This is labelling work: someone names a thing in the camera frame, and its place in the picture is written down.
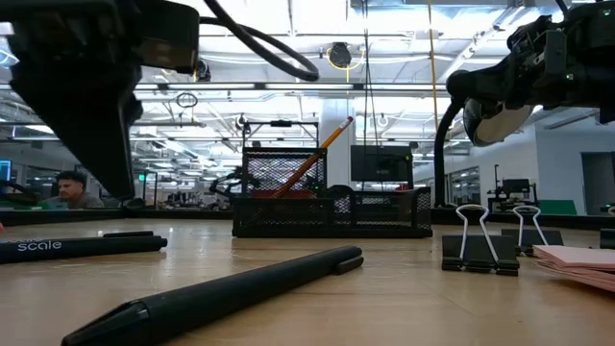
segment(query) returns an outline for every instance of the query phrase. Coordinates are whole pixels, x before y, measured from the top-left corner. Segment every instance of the silver clip handle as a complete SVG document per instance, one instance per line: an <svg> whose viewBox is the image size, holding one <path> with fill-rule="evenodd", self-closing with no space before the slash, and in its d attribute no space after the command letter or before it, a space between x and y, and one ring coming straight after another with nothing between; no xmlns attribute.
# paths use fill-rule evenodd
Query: silver clip handle
<svg viewBox="0 0 615 346"><path fill-rule="evenodd" d="M457 215L463 220L463 238L461 239L461 251L459 251L459 258L463 260L463 255L465 254L465 245L468 237L468 218L465 217L461 211L462 210L482 210L483 214L479 219L480 228L484 233L485 239L487 239L487 245L489 246L489 251L491 252L491 256L494 261L498 261L498 255L496 254L496 250L491 243L491 238L489 237L489 233L487 232L487 227L484 225L484 219L489 215L489 209L487 207L483 207L480 205L465 205L457 208L455 212Z"/></svg>
<svg viewBox="0 0 615 346"><path fill-rule="evenodd" d="M519 207L515 207L512 209L512 212L514 212L515 215L519 217L518 245L521 246L521 239L523 238L523 224L524 224L524 218L523 218L523 215L519 212L520 210L531 210L535 212L534 216L532 217L532 220L534 221L534 226L536 227L536 231L538 231L538 233L540 234L540 237L542 238L543 243L545 245L549 245L549 242L547 242L545 235L543 235L542 233L542 229L540 228L540 225L538 225L538 215L542 213L542 210L534 206L519 206Z"/></svg>

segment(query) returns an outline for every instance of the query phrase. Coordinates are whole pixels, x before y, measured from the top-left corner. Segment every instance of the computer monitor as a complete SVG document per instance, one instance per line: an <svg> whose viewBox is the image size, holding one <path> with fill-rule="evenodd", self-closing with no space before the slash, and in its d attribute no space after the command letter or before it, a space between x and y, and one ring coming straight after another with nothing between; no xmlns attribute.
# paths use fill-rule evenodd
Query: computer monitor
<svg viewBox="0 0 615 346"><path fill-rule="evenodd" d="M502 181L504 193L529 193L529 179L505 179Z"/></svg>
<svg viewBox="0 0 615 346"><path fill-rule="evenodd" d="M11 166L11 161L0 160L0 180L9 181L11 179Z"/></svg>
<svg viewBox="0 0 615 346"><path fill-rule="evenodd" d="M354 182L412 181L412 149L409 146L351 146L351 179Z"/></svg>
<svg viewBox="0 0 615 346"><path fill-rule="evenodd" d="M8 182L11 180L11 166L11 161L0 160L0 180L5 180ZM0 193L9 193L9 189L7 187L0 187Z"/></svg>

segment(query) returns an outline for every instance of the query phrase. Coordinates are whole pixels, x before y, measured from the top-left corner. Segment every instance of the wooden table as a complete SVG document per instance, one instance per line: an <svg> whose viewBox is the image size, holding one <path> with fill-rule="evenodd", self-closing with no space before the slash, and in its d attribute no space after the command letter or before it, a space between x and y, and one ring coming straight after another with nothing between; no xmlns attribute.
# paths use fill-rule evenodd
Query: wooden table
<svg viewBox="0 0 615 346"><path fill-rule="evenodd" d="M498 231L499 225L490 225ZM519 278L440 270L439 240L233 239L230 221L112 220L12 227L3 240L154 231L160 253L0 265L0 345L62 337L134 298L345 244L362 268L246 309L168 345L613 345L615 294L559 280L521 259ZM572 246L595 232L565 231Z"/></svg>

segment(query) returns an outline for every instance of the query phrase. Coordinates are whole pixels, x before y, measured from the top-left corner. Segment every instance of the yellow cable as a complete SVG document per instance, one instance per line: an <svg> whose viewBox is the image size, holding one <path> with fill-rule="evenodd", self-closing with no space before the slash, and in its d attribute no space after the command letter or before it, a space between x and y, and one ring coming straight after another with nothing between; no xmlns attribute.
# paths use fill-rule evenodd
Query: yellow cable
<svg viewBox="0 0 615 346"><path fill-rule="evenodd" d="M427 8L430 14L430 45L431 45L431 87L433 88L433 120L435 121L435 130L438 129L438 101L437 92L435 90L435 53L433 52L433 26L431 25L431 1L428 0Z"/></svg>
<svg viewBox="0 0 615 346"><path fill-rule="evenodd" d="M361 60L358 61L353 67L338 67L338 66L335 66L335 64L331 61L330 52L331 52L331 48L327 49L327 61L329 62L331 66L333 66L336 69L340 69L340 70L352 70L352 69L357 68L363 62L363 58L365 57L365 51L362 51Z"/></svg>

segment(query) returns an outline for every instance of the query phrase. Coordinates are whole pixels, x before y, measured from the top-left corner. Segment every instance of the black mesh desk organizer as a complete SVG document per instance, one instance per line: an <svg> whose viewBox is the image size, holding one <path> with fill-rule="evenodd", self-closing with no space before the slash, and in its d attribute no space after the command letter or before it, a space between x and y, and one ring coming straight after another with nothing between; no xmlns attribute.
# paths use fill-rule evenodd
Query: black mesh desk organizer
<svg viewBox="0 0 615 346"><path fill-rule="evenodd" d="M312 154L321 158L280 199L268 198ZM397 237L432 236L431 193L352 191L327 186L327 151L307 148L245 148L242 197L234 204L237 237Z"/></svg>

